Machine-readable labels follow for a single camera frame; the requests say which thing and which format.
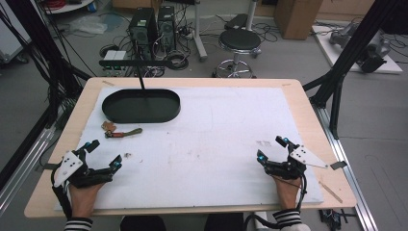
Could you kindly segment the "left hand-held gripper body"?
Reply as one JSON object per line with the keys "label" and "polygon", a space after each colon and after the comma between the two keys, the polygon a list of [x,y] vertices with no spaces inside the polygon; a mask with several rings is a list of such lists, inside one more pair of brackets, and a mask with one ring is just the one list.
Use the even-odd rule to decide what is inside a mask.
{"label": "left hand-held gripper body", "polygon": [[110,168],[92,169],[86,163],[89,153],[83,147],[64,154],[57,176],[53,180],[55,188],[69,182],[78,189],[111,182]]}

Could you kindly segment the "person's right hand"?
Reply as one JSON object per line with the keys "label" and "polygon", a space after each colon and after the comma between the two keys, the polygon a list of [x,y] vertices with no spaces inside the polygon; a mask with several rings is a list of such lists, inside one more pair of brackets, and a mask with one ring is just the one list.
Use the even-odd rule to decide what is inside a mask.
{"label": "person's right hand", "polygon": [[273,176],[276,185],[276,191],[279,198],[279,204],[282,210],[295,209],[296,197],[301,186],[301,179],[283,179]]}

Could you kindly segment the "thin wooden stick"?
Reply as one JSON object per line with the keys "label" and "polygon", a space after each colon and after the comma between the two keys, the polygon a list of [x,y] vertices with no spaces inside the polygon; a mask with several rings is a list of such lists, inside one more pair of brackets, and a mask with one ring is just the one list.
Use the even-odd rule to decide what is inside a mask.
{"label": "thin wooden stick", "polygon": [[319,181],[319,184],[328,192],[330,193],[339,203],[343,203],[344,201],[334,192],[332,191],[327,185]]}

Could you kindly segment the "white foam mat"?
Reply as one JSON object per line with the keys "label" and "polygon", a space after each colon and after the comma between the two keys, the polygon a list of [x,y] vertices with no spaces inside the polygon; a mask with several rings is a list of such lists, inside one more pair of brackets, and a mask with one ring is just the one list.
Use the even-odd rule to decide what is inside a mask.
{"label": "white foam mat", "polygon": [[108,209],[181,209],[273,205],[275,184],[256,156],[281,163],[288,151],[276,137],[302,139],[279,88],[178,88],[181,111],[165,123],[144,123],[141,133],[105,137],[97,103],[80,141],[97,140],[92,168],[121,156],[122,167],[98,194]]}

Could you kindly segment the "black oval tray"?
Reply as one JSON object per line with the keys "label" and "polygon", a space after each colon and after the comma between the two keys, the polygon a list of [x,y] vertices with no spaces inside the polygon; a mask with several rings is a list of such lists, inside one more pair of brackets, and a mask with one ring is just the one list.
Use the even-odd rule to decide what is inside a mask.
{"label": "black oval tray", "polygon": [[118,90],[103,100],[102,111],[114,123],[162,123],[178,116],[181,100],[172,90]]}

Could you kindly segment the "person's left leg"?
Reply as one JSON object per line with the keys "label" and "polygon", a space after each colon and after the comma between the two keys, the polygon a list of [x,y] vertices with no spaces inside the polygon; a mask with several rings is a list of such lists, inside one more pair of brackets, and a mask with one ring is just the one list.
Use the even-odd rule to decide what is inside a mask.
{"label": "person's left leg", "polygon": [[166,231],[166,225],[158,216],[128,216],[122,219],[120,231]]}

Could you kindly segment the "person's right leg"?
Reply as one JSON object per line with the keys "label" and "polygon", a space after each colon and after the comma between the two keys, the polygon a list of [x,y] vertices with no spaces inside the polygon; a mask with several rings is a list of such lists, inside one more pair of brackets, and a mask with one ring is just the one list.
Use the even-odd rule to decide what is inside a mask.
{"label": "person's right leg", "polygon": [[204,231],[243,231],[243,213],[209,214]]}

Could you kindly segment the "black T-shaped stand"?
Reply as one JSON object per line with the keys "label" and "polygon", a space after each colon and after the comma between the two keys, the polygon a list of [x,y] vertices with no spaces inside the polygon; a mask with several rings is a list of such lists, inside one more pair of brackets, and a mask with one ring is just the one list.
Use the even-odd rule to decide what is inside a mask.
{"label": "black T-shaped stand", "polygon": [[143,77],[140,74],[140,68],[143,66],[166,66],[173,67],[171,61],[143,61],[143,60],[100,60],[101,66],[135,66],[140,80],[140,86],[145,90]]}

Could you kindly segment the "brown cardboard box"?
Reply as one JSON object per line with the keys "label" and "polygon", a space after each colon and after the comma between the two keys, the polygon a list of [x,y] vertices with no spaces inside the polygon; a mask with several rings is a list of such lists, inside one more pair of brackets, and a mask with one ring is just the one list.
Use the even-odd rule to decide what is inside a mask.
{"label": "brown cardboard box", "polygon": [[323,0],[278,0],[274,22],[283,39],[305,40]]}

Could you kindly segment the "large black computer tower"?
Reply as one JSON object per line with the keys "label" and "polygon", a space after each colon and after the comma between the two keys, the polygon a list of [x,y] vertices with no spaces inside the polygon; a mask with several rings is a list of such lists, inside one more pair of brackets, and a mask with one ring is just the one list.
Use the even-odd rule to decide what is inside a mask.
{"label": "large black computer tower", "polygon": [[138,53],[144,60],[152,61],[153,43],[158,38],[154,9],[137,8],[128,29]]}

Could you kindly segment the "white metal stand leg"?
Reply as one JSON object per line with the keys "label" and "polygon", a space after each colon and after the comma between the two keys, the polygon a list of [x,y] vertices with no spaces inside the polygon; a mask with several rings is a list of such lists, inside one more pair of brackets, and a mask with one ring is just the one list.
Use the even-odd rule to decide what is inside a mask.
{"label": "white metal stand leg", "polygon": [[198,58],[200,62],[205,62],[208,58],[207,51],[204,47],[203,41],[200,36],[200,0],[194,1],[194,30],[193,30],[193,40],[198,53]]}

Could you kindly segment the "slim black computer tower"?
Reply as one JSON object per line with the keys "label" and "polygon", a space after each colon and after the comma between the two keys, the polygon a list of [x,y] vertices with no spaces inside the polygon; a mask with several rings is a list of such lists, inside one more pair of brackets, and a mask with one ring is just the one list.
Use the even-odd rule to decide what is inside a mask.
{"label": "slim black computer tower", "polygon": [[161,6],[158,11],[158,30],[162,48],[166,52],[176,49],[175,10],[173,6]]}

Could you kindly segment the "white round table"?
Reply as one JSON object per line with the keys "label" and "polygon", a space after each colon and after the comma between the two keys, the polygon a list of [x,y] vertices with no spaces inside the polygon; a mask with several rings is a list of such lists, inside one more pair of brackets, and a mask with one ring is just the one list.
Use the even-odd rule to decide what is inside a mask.
{"label": "white round table", "polygon": [[40,5],[47,13],[68,13],[83,9],[94,0],[39,0]]}

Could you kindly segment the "aluminium rail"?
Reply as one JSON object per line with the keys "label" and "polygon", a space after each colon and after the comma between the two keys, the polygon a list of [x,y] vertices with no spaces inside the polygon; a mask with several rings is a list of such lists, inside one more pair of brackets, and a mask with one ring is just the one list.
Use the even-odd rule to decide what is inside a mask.
{"label": "aluminium rail", "polygon": [[0,218],[5,214],[15,195],[36,166],[41,154],[45,152],[48,144],[54,138],[55,132],[55,128],[43,129],[33,141],[28,143],[28,149],[23,152],[21,162],[0,191]]}
{"label": "aluminium rail", "polygon": [[325,109],[319,109],[316,106],[314,106],[313,109],[317,115],[326,138],[328,138],[328,142],[334,151],[334,155],[336,156],[337,161],[346,163],[346,166],[342,167],[342,170],[344,171],[345,178],[347,179],[347,182],[356,198],[356,206],[354,207],[354,210],[362,226],[362,229],[364,231],[379,231],[376,222],[371,214],[368,203],[360,189],[351,164],[347,159],[341,141],[339,139],[336,139],[329,129],[329,113],[327,113]]}

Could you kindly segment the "black frame strut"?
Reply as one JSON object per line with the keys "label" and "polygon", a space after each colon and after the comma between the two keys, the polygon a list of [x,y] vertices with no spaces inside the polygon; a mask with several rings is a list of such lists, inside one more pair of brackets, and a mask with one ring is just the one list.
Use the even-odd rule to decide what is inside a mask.
{"label": "black frame strut", "polygon": [[310,97],[311,104],[319,109],[324,109],[327,100],[332,98],[329,131],[336,140],[339,138],[338,119],[344,78],[399,2],[400,0],[375,0],[328,72],[303,86],[305,91],[319,87],[318,91]]}
{"label": "black frame strut", "polygon": [[83,87],[80,79],[87,81],[90,75],[71,64],[62,54],[51,34],[30,0],[5,0],[23,29],[28,42],[0,11],[0,19],[17,38],[35,63],[40,76],[48,83],[46,110],[47,127],[58,119],[60,107],[72,109]]}

